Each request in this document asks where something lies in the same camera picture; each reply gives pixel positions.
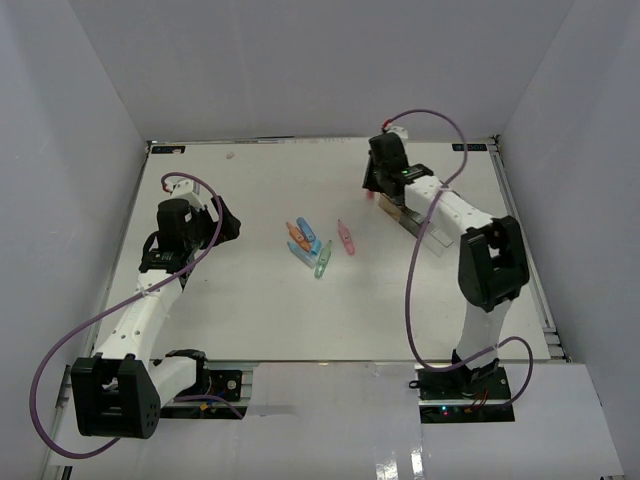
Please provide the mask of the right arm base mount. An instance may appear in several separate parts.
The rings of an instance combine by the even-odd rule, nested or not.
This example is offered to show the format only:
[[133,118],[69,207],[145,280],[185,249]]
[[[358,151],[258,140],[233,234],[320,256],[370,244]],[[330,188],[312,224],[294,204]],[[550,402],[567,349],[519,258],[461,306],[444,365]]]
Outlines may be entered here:
[[418,394],[423,425],[474,423],[511,423],[512,406],[502,407],[511,399],[511,389],[503,367],[472,386],[461,387],[455,372],[439,374],[424,369],[408,387]]

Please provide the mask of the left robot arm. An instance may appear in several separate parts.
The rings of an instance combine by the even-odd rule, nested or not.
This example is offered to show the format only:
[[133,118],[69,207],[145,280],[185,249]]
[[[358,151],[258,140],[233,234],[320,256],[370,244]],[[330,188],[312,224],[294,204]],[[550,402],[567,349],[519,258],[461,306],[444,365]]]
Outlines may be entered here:
[[138,299],[91,357],[78,358],[71,383],[78,430],[83,436],[149,438],[162,408],[174,398],[205,396],[211,387],[206,355],[173,350],[153,359],[158,334],[190,276],[187,265],[209,245],[234,240],[240,221],[222,198],[210,206],[192,194],[162,201],[158,228],[142,248]]

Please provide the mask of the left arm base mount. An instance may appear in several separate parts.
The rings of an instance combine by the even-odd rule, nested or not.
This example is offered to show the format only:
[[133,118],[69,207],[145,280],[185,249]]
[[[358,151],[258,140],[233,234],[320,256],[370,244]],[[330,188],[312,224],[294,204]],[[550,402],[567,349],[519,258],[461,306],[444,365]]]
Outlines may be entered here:
[[209,396],[217,396],[229,402],[238,414],[219,400],[171,403],[161,410],[163,419],[180,420],[240,420],[247,411],[248,396],[243,393],[243,371],[218,369],[209,371]]

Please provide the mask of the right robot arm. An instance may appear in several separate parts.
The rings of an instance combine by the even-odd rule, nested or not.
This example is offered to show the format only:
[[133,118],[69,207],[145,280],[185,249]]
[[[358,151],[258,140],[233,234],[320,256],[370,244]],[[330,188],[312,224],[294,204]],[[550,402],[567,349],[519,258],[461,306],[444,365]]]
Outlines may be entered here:
[[403,140],[391,131],[369,139],[363,187],[400,207],[425,213],[418,242],[426,227],[433,225],[457,246],[457,282],[466,300],[465,319],[452,352],[453,368],[439,368],[434,375],[451,382],[459,396],[477,397],[498,370],[505,317],[530,278],[518,221],[479,210],[428,167],[411,165]]

